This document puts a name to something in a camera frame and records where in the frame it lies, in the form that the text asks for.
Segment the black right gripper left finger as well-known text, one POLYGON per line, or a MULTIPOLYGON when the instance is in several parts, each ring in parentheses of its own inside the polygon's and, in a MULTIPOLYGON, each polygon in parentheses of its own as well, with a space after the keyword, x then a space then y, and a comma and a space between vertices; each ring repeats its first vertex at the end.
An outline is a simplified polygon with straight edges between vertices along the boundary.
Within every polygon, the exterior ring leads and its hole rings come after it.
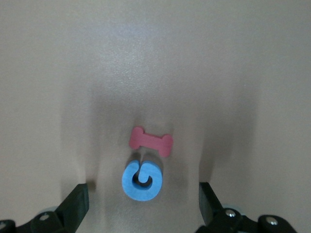
POLYGON ((88 210, 88 186, 78 184, 54 211, 44 211, 21 226, 0 220, 0 233, 76 233, 88 210))

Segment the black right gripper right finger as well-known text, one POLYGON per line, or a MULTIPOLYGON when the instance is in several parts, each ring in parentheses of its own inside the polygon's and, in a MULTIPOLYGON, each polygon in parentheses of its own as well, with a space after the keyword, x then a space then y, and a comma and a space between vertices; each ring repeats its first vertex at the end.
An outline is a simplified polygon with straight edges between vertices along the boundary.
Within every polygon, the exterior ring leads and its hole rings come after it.
POLYGON ((208 182, 199 183, 199 207, 204 221, 195 233, 298 233, 285 219, 261 215, 253 221, 234 208, 225 208, 208 182))

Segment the blue foam letter G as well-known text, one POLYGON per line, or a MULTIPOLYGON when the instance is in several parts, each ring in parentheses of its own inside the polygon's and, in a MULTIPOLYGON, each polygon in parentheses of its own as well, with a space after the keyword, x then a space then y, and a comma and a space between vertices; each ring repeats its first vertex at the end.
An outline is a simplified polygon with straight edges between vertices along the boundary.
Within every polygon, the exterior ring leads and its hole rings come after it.
POLYGON ((150 201, 160 192, 163 183, 161 168, 152 161, 131 161, 122 176, 125 194, 136 201, 150 201))

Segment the red foam letter I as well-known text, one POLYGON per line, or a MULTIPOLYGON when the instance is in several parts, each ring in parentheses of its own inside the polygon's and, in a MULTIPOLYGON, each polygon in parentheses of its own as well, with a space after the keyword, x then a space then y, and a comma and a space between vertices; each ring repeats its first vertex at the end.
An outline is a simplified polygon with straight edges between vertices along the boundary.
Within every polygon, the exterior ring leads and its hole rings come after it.
POLYGON ((161 157, 169 157, 173 147, 173 137, 170 134, 157 136, 146 133, 144 128, 136 126, 132 129, 130 140, 130 148, 138 150, 140 147, 156 150, 161 157))

